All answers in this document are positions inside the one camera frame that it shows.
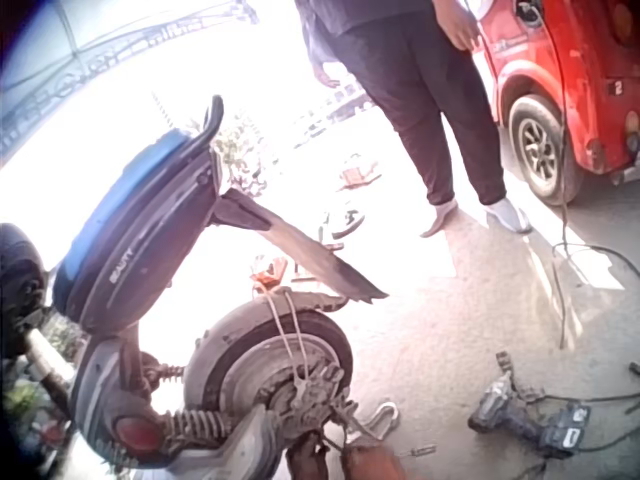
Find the concrete floor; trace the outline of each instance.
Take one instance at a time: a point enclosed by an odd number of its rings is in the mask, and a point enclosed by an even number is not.
[[[640,360],[640,280],[615,257],[581,252],[571,265],[560,257],[570,312],[567,347],[560,350],[551,286],[559,212],[533,197],[505,144],[510,196],[536,230],[523,237],[487,221],[453,140],[452,145],[461,208],[430,239],[418,238],[427,212],[424,187],[377,110],[298,149],[288,159],[286,175],[273,179],[260,201],[310,233],[335,198],[348,196],[363,208],[367,219],[340,254],[390,297],[373,306],[350,304],[333,316],[353,346],[353,398],[363,415],[382,400],[397,402],[402,423],[388,439],[396,452],[437,443],[435,455],[403,461],[411,478],[508,480],[541,460],[508,435],[478,436],[466,426],[484,389],[500,373],[495,353],[509,351],[519,379],[550,393],[640,390],[640,379],[626,370],[629,361]],[[376,156],[383,176],[361,191],[333,194],[327,185],[353,151]],[[569,240],[615,248],[640,265],[640,185],[613,189],[604,181],[589,183],[571,207]],[[203,235],[173,288],[143,320],[144,348],[163,361],[184,363],[205,328],[250,298],[247,266],[263,246],[251,235],[231,229]],[[163,410],[179,396],[176,389],[156,398],[156,405]],[[606,443],[638,425],[640,412],[624,416],[625,407],[595,408],[585,446]],[[638,478],[639,451],[636,438],[606,452],[551,461],[544,478]],[[337,463],[332,468],[332,479],[340,478]]]

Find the rear wheel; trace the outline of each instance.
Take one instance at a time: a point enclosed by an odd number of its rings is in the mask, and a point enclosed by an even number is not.
[[[320,312],[302,311],[297,317],[310,368],[323,361],[339,366],[344,371],[339,382],[341,392],[351,383],[353,373],[353,355],[346,336]],[[303,377],[303,357],[293,318],[283,315],[280,322],[299,366],[298,374]],[[258,403],[277,410],[280,393],[293,384],[291,364],[273,319],[233,341],[216,335],[214,327],[200,340],[187,366],[186,406],[221,411],[234,418],[244,417]]]
[[[533,193],[545,203],[561,205],[564,176],[564,202],[571,202],[580,191],[584,170],[576,163],[569,134],[564,162],[560,159],[562,122],[553,102],[539,95],[518,99],[509,115],[509,134]]]

